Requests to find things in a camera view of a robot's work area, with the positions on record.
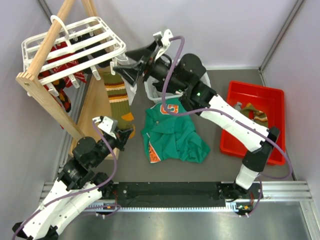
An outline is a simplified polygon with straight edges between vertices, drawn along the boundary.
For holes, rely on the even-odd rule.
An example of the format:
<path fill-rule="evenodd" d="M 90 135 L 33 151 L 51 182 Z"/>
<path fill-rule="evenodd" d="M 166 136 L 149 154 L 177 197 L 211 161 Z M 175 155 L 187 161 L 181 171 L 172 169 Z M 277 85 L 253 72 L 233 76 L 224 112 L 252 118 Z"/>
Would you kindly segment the grey sock with white stripes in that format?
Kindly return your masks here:
<path fill-rule="evenodd" d="M 242 109 L 242 103 L 241 103 L 241 102 L 237 102 L 237 103 L 234 105 L 234 108 L 235 108 L 237 111 L 241 111 L 241 109 Z"/>

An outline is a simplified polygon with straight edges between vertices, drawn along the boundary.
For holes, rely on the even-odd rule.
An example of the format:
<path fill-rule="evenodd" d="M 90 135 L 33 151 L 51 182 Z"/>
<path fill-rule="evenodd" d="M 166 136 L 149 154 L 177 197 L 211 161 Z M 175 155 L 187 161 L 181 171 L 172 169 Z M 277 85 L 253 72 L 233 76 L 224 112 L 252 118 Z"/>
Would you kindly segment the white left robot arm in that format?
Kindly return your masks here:
<path fill-rule="evenodd" d="M 114 149 L 123 150 L 135 128 L 113 128 L 104 132 L 97 128 L 99 141 L 86 136 L 73 149 L 73 157 L 58 174 L 53 186 L 34 213 L 13 227 L 13 238 L 25 240 L 57 240 L 65 228 L 89 205 L 109 198 L 114 191 L 112 177 L 96 168 Z"/>

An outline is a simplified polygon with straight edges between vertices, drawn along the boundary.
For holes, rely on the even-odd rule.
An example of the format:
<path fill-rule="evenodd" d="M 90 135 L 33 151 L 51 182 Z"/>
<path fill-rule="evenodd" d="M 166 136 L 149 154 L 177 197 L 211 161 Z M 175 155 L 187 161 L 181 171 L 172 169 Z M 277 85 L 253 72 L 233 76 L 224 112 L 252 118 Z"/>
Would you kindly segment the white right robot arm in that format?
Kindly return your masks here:
<path fill-rule="evenodd" d="M 247 152 L 235 178 L 233 192 L 237 197 L 245 198 L 251 193 L 252 184 L 264 170 L 273 149 L 279 148 L 276 142 L 280 130 L 255 123 L 225 102 L 214 89 L 202 82 L 206 68 L 197 55 L 182 55 L 183 46 L 181 41 L 170 65 L 161 59 L 165 45 L 154 41 L 149 46 L 125 53 L 133 63 L 115 63 L 111 69 L 131 85 L 139 78 L 144 81 L 149 77 L 156 79 L 166 114 L 177 117 L 196 114 L 238 139 Z"/>

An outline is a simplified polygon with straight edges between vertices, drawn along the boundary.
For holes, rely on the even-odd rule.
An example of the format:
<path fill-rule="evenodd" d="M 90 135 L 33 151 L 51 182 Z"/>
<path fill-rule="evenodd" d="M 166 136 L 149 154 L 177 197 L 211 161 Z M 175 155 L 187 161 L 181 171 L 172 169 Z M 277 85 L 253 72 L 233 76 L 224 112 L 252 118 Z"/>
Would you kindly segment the white sock black stripes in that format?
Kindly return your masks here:
<path fill-rule="evenodd" d="M 130 65 L 131 63 L 133 63 L 132 60 L 130 60 L 125 53 L 119 55 L 117 57 L 117 64 L 118 65 Z M 137 93 L 137 85 L 135 86 L 131 86 L 127 80 L 125 80 L 125 78 L 122 76 L 121 77 L 122 80 L 124 81 L 124 85 L 125 85 L 125 90 L 126 90 L 126 93 L 127 93 L 127 96 L 128 96 L 128 103 L 129 103 L 129 106 L 132 105 L 132 102 L 135 98 L 135 95 Z"/>

